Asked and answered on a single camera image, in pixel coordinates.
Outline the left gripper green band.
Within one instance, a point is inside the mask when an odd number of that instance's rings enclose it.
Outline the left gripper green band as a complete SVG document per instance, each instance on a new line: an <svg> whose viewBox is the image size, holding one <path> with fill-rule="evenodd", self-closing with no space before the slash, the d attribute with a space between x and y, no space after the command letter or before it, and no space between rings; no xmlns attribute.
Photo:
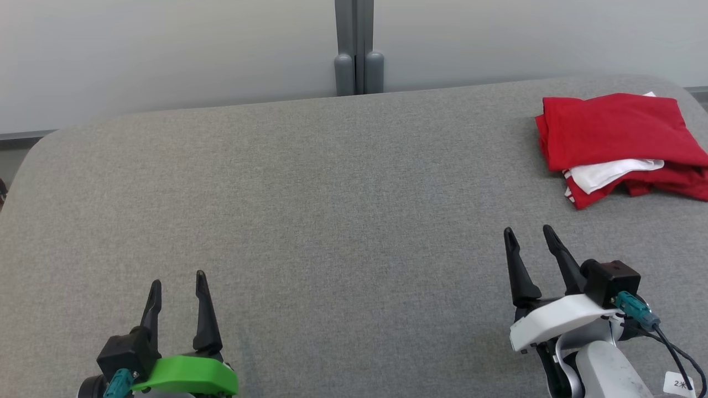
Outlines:
<svg viewBox="0 0 708 398"><path fill-rule="evenodd" d="M233 397L238 395L237 373L222 356L222 337L214 303L203 270L196 272L197 330L195 353L158 359L151 373L142 375L122 368L113 377L86 378L78 397ZM152 282L140 325L149 331L150 346L158 350L158 317L162 309L162 283Z"/></svg>

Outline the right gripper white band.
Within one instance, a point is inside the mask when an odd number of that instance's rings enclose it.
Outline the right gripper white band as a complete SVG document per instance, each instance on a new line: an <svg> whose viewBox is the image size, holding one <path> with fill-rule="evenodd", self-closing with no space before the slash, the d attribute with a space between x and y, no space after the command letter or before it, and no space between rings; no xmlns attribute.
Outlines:
<svg viewBox="0 0 708 398"><path fill-rule="evenodd" d="M605 309L586 295L577 295L584 293L587 283L581 267L551 225L545 224L542 232L563 277L565 295L571 296L531 310L513 323L510 327L513 350L517 353L530 350L533 345L539 346L552 338L557 338L561 351L594 352L601 345L616 350L617 343L639 337L642 330L639 323L622 310L616 307ZM527 308L540 300L542 293L529 277L514 231L506 227L503 237L512 303L516 308Z"/></svg>

